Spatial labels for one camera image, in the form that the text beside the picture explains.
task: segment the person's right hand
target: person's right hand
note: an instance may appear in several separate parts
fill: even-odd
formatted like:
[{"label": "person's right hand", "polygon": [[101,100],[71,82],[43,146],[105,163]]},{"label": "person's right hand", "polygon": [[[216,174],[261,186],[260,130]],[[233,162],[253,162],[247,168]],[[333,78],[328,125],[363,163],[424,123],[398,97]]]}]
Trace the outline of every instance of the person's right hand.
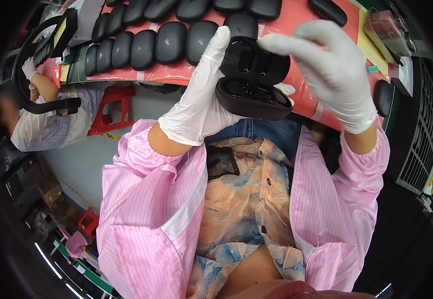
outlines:
[{"label": "person's right hand", "polygon": [[292,55],[322,106],[347,132],[360,134],[374,124],[377,111],[364,66],[366,58],[334,22],[308,21],[294,36],[267,34],[258,44],[279,55]]},{"label": "person's right hand", "polygon": [[35,69],[34,57],[29,57],[22,65],[22,71],[27,80],[31,80],[37,70]]}]

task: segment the earbud charging case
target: earbud charging case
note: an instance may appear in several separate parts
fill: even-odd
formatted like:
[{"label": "earbud charging case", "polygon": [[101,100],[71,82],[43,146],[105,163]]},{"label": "earbud charging case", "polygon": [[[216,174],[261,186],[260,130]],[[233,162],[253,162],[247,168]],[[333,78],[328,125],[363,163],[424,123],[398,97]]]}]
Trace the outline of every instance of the earbud charging case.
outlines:
[{"label": "earbud charging case", "polygon": [[279,121],[291,113],[288,97],[273,85],[290,70],[290,57],[261,49],[256,39],[235,36],[225,51],[216,97],[225,110],[240,116]]}]

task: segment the yellow label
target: yellow label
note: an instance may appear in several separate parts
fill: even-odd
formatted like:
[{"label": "yellow label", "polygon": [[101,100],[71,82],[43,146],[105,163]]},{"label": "yellow label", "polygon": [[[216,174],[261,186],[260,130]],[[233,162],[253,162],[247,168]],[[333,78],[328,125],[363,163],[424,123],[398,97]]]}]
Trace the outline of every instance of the yellow label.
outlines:
[{"label": "yellow label", "polygon": [[55,33],[55,36],[54,36],[54,47],[58,43],[58,40],[60,39],[60,37],[64,33],[64,30],[65,30],[66,27],[67,27],[67,18],[64,19],[64,21],[62,22],[62,24],[58,28],[57,33]]},{"label": "yellow label", "polygon": [[357,46],[363,52],[366,59],[374,66],[377,66],[381,74],[388,76],[388,62],[376,46],[372,43],[369,37],[364,33],[364,21],[366,19],[366,10],[361,7],[359,9],[359,28],[357,32]]}]

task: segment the pink anti-static coat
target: pink anti-static coat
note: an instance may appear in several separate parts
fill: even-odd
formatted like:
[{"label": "pink anti-static coat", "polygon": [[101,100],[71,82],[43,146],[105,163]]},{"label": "pink anti-static coat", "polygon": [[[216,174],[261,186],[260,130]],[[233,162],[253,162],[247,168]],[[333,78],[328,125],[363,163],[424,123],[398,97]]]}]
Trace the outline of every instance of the pink anti-static coat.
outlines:
[{"label": "pink anti-static coat", "polygon": [[[198,242],[207,183],[205,146],[166,157],[148,144],[155,120],[140,120],[103,167],[97,228],[100,269],[125,298],[184,298]],[[341,135],[339,170],[330,175],[313,134],[302,128],[291,188],[291,228],[305,281],[316,290],[351,291],[377,215],[389,142],[355,154]]]}]

